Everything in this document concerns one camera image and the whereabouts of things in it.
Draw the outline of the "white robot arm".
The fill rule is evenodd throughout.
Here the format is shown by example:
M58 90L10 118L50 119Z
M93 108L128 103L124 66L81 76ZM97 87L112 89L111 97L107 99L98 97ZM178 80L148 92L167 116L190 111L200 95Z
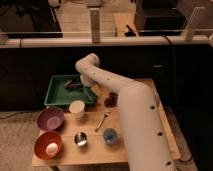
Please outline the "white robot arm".
M94 82L118 95L117 107L123 129L130 171L176 171L158 111L158 94L145 83L99 67L91 53L75 63L81 82Z

